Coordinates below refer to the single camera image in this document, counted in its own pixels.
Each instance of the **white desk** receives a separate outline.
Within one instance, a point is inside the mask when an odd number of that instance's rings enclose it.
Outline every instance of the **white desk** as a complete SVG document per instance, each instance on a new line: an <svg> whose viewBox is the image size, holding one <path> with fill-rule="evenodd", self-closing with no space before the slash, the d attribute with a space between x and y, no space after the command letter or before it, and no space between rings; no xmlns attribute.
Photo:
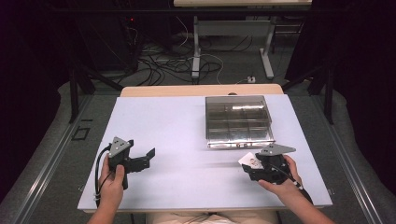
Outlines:
<svg viewBox="0 0 396 224"><path fill-rule="evenodd" d="M175 0L175 7L297 7L310 6L312 0ZM264 48L260 49L262 64L267 78L274 78L268 52L275 34L276 17L270 21L198 21L194 17L194 59L192 78L199 77L201 49L200 35L255 35L265 36Z"/></svg>
<svg viewBox="0 0 396 224"><path fill-rule="evenodd" d="M332 205L287 95L265 95L276 142L296 147L304 187L316 206ZM205 97L118 98L98 151L114 136L134 139L131 158L156 148L151 167L128 174L119 212L221 211L285 208L251 181L238 160L255 150L212 150L205 140ZM78 209L93 212L94 165Z"/></svg>

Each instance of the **person's right hand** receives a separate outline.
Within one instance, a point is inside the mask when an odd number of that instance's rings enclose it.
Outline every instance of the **person's right hand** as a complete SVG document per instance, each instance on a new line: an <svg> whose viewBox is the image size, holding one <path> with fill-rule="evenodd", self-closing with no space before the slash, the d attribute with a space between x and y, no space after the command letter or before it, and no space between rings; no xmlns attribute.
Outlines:
<svg viewBox="0 0 396 224"><path fill-rule="evenodd" d="M297 173L296 162L290 156L284 155L283 157L285 158L286 162L289 164L290 172L293 178L301 185L303 185L302 179ZM290 203L293 203L293 201L296 201L299 198L305 199L304 195L300 192L300 190L293 184L293 182L290 179L285 180L285 182L283 182L280 185L274 185L265 180L259 180L259 184L268 191L271 191L274 194L276 194L279 200L286 206L289 206Z"/></svg>

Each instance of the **person's left hand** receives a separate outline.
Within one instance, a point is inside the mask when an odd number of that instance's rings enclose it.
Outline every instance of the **person's left hand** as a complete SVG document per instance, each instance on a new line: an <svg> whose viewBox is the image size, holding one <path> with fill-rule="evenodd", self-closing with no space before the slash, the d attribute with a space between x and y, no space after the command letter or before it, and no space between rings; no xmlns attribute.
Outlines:
<svg viewBox="0 0 396 224"><path fill-rule="evenodd" d="M123 165L117 165L116 173L111 173L108 167L107 154L103 161L102 173L99 178L99 186L103 184L100 190L101 200L99 206L103 205L106 209L117 211L123 195L122 180L124 178L125 169Z"/></svg>

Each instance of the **hand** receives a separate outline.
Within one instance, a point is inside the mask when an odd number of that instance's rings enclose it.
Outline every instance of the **hand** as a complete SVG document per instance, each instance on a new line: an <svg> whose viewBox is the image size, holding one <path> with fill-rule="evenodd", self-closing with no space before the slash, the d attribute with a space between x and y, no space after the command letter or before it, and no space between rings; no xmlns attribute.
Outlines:
<svg viewBox="0 0 396 224"><path fill-rule="evenodd" d="M120 206L123 187L122 180L124 178L125 170L122 165L117 165L116 173L111 174L108 167L108 154L103 161L102 173L99 178L99 186L103 185L100 194L100 205L105 205L107 209L117 211Z"/></svg>
<svg viewBox="0 0 396 224"><path fill-rule="evenodd" d="M302 179L297 173L296 162L290 156L284 155L283 157L285 158L286 162L289 164L290 172L293 178L301 185L303 185ZM293 182L290 179L285 180L285 182L283 182L280 185L274 185L265 180L259 180L259 184L268 191L271 191L274 194L276 194L279 200L286 206L290 204L290 201L295 201L296 197L304 198L304 195L300 192L300 190L293 184Z"/></svg>

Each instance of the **table surface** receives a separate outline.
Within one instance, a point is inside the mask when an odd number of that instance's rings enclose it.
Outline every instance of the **table surface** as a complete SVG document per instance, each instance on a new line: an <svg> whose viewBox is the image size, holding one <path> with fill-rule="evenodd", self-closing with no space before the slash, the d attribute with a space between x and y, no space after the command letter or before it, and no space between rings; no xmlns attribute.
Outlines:
<svg viewBox="0 0 396 224"><path fill-rule="evenodd" d="M190 92L180 92L192 88ZM119 97L107 125L101 151L114 136L134 139L131 158L156 148L150 168L128 174L119 212L223 211L285 208L272 193L251 181L238 160L258 149L213 150L206 147L205 97L239 94L258 88L265 93L273 123L274 138L280 145L296 147L296 160L304 186L316 206L332 205L318 167L306 143L289 97L276 85L222 85L126 88ZM274 88L276 94L267 94ZM191 96L192 92L201 96ZM161 96L173 92L187 96ZM78 209L94 212L94 165Z"/></svg>
<svg viewBox="0 0 396 224"><path fill-rule="evenodd" d="M175 0L175 7L310 6L312 0Z"/></svg>

